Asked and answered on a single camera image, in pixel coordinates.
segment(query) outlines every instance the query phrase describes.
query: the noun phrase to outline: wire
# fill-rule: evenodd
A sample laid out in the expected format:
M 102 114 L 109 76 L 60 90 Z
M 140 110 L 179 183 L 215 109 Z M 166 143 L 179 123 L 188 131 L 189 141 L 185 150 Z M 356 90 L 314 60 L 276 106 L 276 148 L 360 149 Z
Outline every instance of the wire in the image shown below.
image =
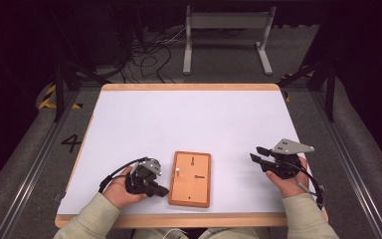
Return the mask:
M 96 74 L 97 76 L 99 77 L 102 77 L 102 78 L 109 78 L 109 77 L 113 77 L 115 76 L 118 72 L 120 72 L 123 68 L 125 67 L 125 64 L 122 64 L 120 65 L 119 67 L 117 67 L 116 69 L 110 71 L 110 72 L 107 72 L 107 73 L 103 73 L 103 74 Z M 90 77 L 88 76 L 78 76 L 80 78 L 80 80 L 82 81 L 92 81 L 93 79 L 91 79 Z
M 117 170 L 115 170 L 111 175 L 107 176 L 101 183 L 100 183 L 100 186 L 99 186 L 99 189 L 98 189 L 98 192 L 99 193 L 103 193 L 104 189 L 107 187 L 107 185 L 116 177 L 113 177 L 115 174 L 119 173 L 121 170 L 125 169 L 126 167 L 132 165 L 133 163 L 136 163 L 136 162 L 142 162 L 142 161 L 146 161 L 146 160 L 149 160 L 149 159 L 153 159 L 153 158 L 148 158 L 148 157 L 142 157 L 142 158 L 139 158 L 139 159 L 136 159 L 136 160 L 133 160 L 129 163 L 127 163 L 126 165 L 118 168 Z
M 288 165 L 288 166 L 291 166 L 291 167 L 293 167 L 293 168 L 296 168 L 298 171 L 300 171 L 300 172 L 302 172 L 303 174 L 305 174 L 310 180 L 311 180 L 311 182 L 312 182 L 312 185 L 314 186 L 314 189 L 315 189 L 315 193 L 310 193 L 310 194 L 312 194 L 312 195 L 314 195 L 314 196 L 316 196 L 317 198 L 315 199 L 315 201 L 316 201 L 316 203 L 317 203 L 317 205 L 318 205 L 318 208 L 319 209 L 322 209 L 322 207 L 324 206 L 323 204 L 324 204 L 324 199 L 323 199 L 323 197 L 322 197 L 322 192 L 323 192 L 323 190 L 319 187 L 319 185 L 318 185 L 318 183 L 317 183 L 317 181 L 314 179 L 314 177 L 313 176 L 311 176 L 307 171 L 306 171 L 306 169 L 305 169 L 305 167 L 303 167 L 303 166 L 301 166 L 301 167 L 298 167 L 298 166 L 296 166 L 296 165 L 294 165 L 294 164 L 292 164 L 292 163 L 290 163 L 290 162 L 286 162 L 286 161 L 280 161 L 280 163 L 284 163 L 284 164 L 286 164 L 286 165 Z
M 152 42 L 154 44 L 162 44 L 162 45 L 166 45 L 168 44 L 169 42 L 172 42 L 172 41 L 175 41 L 175 42 L 178 42 L 178 40 L 175 40 L 176 37 L 178 37 L 179 34 L 183 33 L 184 31 L 186 30 L 186 28 L 183 28 L 181 31 L 179 31 L 175 36 L 173 36 L 171 39 L 169 40 L 159 40 L 159 41 L 156 41 L 156 42 Z
M 112 180 L 115 180 L 115 179 L 120 178 L 120 177 L 126 177 L 126 175 L 118 175 L 118 176 L 115 176 Z
M 122 76 L 123 83 L 126 84 L 125 76 L 123 75 L 123 72 L 122 72 L 122 71 L 119 72 L 119 75 Z
M 134 72 L 132 71 L 131 66 L 129 65 L 129 62 L 127 63 L 127 65 L 128 65 L 129 71 L 131 72 L 132 79 L 138 82 L 138 80 L 134 77 Z
M 159 74 L 162 75 L 162 76 L 165 76 L 165 77 L 166 77 L 167 79 L 169 79 L 172 83 L 176 84 L 176 82 L 173 81 L 173 79 L 170 78 L 170 77 L 168 77 L 166 74 L 163 74 L 163 73 L 159 73 Z
M 311 192 L 311 190 L 309 190 L 309 188 L 307 188 L 307 187 L 306 187 L 305 185 L 303 185 L 302 183 L 298 182 L 298 181 L 296 180 L 296 177 L 294 177 L 294 179 L 295 179 L 297 185 L 298 185 L 302 190 L 304 190 L 305 192 L 307 192 L 307 193 L 309 193 L 309 194 L 311 194 L 311 195 L 315 195 L 315 193 L 314 193 L 314 192 Z
M 170 58 L 172 57 L 172 53 L 170 52 L 170 49 L 168 48 L 168 47 L 166 47 L 166 46 L 164 46 L 163 45 L 163 47 L 168 51 L 168 53 L 169 53 L 169 57 L 167 58 L 167 60 L 163 63 L 163 65 L 162 66 L 160 66 L 158 69 L 157 69 L 157 71 L 156 71 L 156 73 L 157 73 L 157 77 L 160 79 L 160 81 L 162 81 L 163 83 L 165 83 L 164 82 L 164 80 L 162 79 L 162 77 L 160 77 L 160 74 L 159 74 L 159 71 L 169 62 L 169 60 L 170 60 Z
M 151 64 L 151 65 L 144 65 L 144 61 L 146 61 L 147 59 L 154 59 L 154 63 Z M 143 79 L 145 79 L 147 76 L 151 75 L 151 74 L 148 74 L 146 76 L 144 76 L 144 73 L 143 73 L 143 68 L 144 67 L 153 67 L 157 64 L 157 58 L 153 57 L 153 56 L 148 56 L 148 57 L 145 57 L 143 59 L 141 59 L 141 65 L 139 66 L 140 67 L 140 70 L 141 70 L 141 77 Z

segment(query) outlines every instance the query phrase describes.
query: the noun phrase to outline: person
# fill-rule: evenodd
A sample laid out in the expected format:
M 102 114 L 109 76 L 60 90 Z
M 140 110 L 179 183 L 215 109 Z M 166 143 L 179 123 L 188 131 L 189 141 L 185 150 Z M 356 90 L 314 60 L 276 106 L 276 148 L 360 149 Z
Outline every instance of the person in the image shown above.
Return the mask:
M 304 158 L 299 158 L 303 167 L 307 167 Z M 127 175 L 131 167 L 126 168 L 121 175 Z M 298 183 L 308 187 L 308 177 L 298 173 L 295 178 L 281 179 L 271 171 L 266 172 L 268 179 L 276 185 L 282 196 L 287 217 L 287 238 L 338 238 L 332 227 L 324 219 L 312 196 L 303 190 Z M 125 188 L 125 177 L 115 179 L 103 192 L 98 193 L 92 201 L 82 209 L 67 225 L 55 235 L 55 239 L 63 238 L 105 238 L 112 227 L 120 210 L 131 203 L 144 200 L 145 194 L 129 194 Z M 187 234 L 177 228 L 137 229 L 134 239 L 187 239 Z M 271 238 L 266 227 L 245 228 L 208 228 L 199 239 L 267 239 Z

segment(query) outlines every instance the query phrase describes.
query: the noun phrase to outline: table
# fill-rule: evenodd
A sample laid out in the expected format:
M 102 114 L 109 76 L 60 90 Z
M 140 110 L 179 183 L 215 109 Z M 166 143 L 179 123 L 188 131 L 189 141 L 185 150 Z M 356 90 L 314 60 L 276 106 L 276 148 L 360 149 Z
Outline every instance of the table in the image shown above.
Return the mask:
M 174 206 L 167 196 L 154 196 L 122 210 L 115 227 L 286 225 L 279 190 L 250 159 L 256 146 L 270 148 L 284 137 L 298 141 L 274 84 L 105 85 L 56 225 L 65 225 L 108 174 L 134 159 L 158 159 L 164 174 L 156 181 L 169 187 L 176 150 L 211 153 L 210 207 Z

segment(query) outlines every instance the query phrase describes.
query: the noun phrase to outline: robotic hand device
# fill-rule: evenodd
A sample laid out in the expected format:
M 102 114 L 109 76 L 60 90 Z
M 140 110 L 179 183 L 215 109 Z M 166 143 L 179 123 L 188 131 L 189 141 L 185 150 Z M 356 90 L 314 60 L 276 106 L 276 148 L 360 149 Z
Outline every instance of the robotic hand device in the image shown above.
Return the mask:
M 160 186 L 154 181 L 157 178 L 157 175 L 160 176 L 162 174 L 159 161 L 148 157 L 131 161 L 120 167 L 101 182 L 99 192 L 102 193 L 107 185 L 118 177 L 113 177 L 115 174 L 134 163 L 136 163 L 134 168 L 125 176 L 125 187 L 128 193 L 145 193 L 148 197 L 152 197 L 153 195 L 164 197 L 169 193 L 167 188 Z
M 298 183 L 298 185 L 306 192 L 316 196 L 316 203 L 320 209 L 323 208 L 323 198 L 321 193 L 325 191 L 322 185 L 318 185 L 316 180 L 307 172 L 299 161 L 297 153 L 300 152 L 313 152 L 314 147 L 307 146 L 299 142 L 295 142 L 289 139 L 282 139 L 274 148 L 266 149 L 258 146 L 256 148 L 257 153 L 263 156 L 272 156 L 275 161 L 263 160 L 260 156 L 250 153 L 251 160 L 258 163 L 262 167 L 262 171 L 271 171 L 281 179 L 290 179 L 296 177 L 298 173 L 303 173 L 311 180 L 314 186 L 315 192 L 309 191 L 304 185 Z

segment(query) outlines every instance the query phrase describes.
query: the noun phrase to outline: person's left hand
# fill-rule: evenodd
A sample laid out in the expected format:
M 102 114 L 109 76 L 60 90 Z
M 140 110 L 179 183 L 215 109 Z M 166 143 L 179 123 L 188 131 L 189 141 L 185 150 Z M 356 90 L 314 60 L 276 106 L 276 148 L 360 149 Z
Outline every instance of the person's left hand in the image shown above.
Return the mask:
M 130 194 L 126 191 L 125 176 L 131 170 L 130 166 L 124 169 L 121 176 L 114 179 L 103 192 L 103 196 L 119 210 L 131 203 L 140 202 L 146 197 L 145 194 Z

